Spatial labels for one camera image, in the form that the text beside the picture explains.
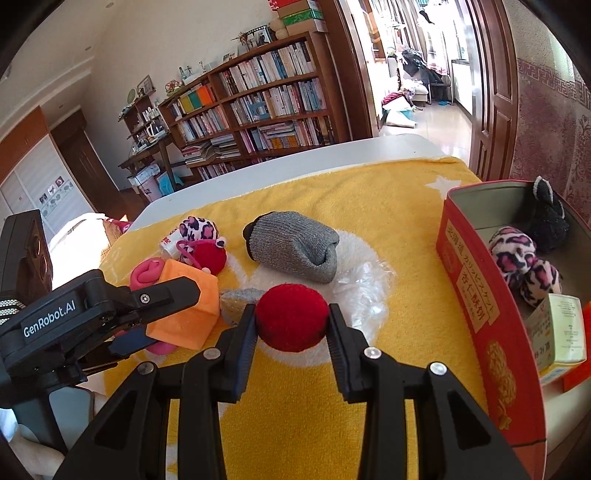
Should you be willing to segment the pink knotted foam tube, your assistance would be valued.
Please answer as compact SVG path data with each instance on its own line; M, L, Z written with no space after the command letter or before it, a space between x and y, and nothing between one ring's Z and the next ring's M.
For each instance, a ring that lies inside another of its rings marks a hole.
M129 288L136 291L156 284L164 265L165 261L157 257L142 261L131 271Z
M145 350L153 355L166 356L177 349L173 344L155 341L145 347Z

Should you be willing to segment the orange foam cube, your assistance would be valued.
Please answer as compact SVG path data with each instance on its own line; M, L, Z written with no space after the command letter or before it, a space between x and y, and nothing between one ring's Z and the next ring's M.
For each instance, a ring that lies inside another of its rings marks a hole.
M200 291L197 304L146 326L146 336L160 342L200 350L211 334L219 315L218 279L211 273L198 270L176 260L166 260L159 283L186 277L191 279Z

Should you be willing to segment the green yellow small carton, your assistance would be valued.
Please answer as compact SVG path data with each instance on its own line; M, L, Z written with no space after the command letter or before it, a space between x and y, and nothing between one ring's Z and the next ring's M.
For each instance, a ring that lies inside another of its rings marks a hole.
M540 384L548 385L587 359L581 302L550 293L525 321Z

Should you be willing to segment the grey tan sock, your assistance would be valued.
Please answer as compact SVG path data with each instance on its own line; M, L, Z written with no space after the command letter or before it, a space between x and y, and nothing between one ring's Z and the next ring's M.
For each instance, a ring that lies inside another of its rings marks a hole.
M230 326L235 326L242 319L242 313L249 304L256 304L263 297L264 291L256 288L226 290L221 293L221 317Z

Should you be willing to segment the large leopard print fuzzy sock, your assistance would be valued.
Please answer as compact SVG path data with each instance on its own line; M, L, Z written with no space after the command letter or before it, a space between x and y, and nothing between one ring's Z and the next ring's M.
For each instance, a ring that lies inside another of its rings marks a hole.
M497 230L488 250L508 287L528 305L537 308L549 294L561 294L561 275L548 260L537 255L535 242L521 230Z

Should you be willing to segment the red round sock ball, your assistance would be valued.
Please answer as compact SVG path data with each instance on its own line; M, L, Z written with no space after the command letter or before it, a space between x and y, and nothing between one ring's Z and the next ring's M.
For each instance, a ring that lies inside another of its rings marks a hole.
M273 349L300 353L325 338L329 304L318 291L301 284L280 284L256 303L256 329Z

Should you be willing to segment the black fuzzy sock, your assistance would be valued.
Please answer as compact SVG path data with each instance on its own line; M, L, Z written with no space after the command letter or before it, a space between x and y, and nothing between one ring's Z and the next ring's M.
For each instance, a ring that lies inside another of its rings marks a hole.
M533 213L527 234L540 254L557 249L569 231L564 205L550 182L538 176L532 184Z

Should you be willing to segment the red tin box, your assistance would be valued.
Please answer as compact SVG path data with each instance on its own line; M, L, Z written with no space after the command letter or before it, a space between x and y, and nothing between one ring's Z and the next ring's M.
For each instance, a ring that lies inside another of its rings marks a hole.
M545 474L543 387L524 327L533 312L514 297L488 249L505 226L528 229L533 185L492 181L457 187L444 204L436 250L466 317L481 367L489 416L533 479Z

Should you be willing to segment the white wrapped tissue roll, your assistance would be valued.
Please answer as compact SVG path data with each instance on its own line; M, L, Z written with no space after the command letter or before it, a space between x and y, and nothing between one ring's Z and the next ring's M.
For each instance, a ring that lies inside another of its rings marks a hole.
M180 240L182 240L182 235L178 228L169 232L159 243L161 256L164 259L178 260L180 252L176 244Z

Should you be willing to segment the small wooden side shelf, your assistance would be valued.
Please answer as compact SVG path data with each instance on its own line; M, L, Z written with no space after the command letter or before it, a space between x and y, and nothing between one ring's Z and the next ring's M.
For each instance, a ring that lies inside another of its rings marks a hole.
M152 163L157 163L164 169L170 183L173 183L174 176L167 151L173 138L160 110L150 98L150 94L154 92L154 89L147 92L143 87L129 92L128 104L119 114L118 121L127 127L127 139L132 144L127 159L119 168L135 175Z

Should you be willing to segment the yellow patterned towel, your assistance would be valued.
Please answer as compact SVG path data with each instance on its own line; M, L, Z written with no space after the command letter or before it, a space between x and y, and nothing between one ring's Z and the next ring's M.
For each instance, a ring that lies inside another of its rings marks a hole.
M388 318L374 344L402 363L446 364L479 403L486 394L459 301L436 253L443 197L435 187L470 185L459 160L383 162L284 182L198 207L228 240L222 289L267 289L286 277L249 258L243 227L270 211L297 211L341 236L342 267L378 260L394 274ZM327 345L298 354L256 347L242 399L221 407L226 473L231 479L353 479L365 408L342 399Z

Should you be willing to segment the grey knit sock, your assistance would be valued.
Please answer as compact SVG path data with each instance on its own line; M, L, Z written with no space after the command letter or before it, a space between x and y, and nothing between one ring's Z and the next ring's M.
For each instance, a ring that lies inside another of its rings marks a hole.
M328 284L338 269L339 233L296 211L273 211L242 230L254 262L307 281Z

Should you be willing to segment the purple patterned curtain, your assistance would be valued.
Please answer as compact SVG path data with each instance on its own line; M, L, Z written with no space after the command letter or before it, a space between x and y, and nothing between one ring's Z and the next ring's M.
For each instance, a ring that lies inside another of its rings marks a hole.
M517 137L510 176L541 176L590 221L590 90L570 56L519 1L506 1L518 71Z

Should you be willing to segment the large wooden bookshelf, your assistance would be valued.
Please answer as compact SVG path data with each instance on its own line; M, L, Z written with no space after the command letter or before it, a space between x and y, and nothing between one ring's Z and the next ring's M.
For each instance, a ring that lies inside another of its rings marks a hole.
M159 110L197 182L352 138L324 33L229 60L177 89Z

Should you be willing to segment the stacked gift boxes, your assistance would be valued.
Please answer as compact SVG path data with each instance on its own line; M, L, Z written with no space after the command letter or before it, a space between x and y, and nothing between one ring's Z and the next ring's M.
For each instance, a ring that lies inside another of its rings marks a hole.
M327 33L328 26L318 1L314 0L269 0L273 20L270 30L278 39L304 32Z

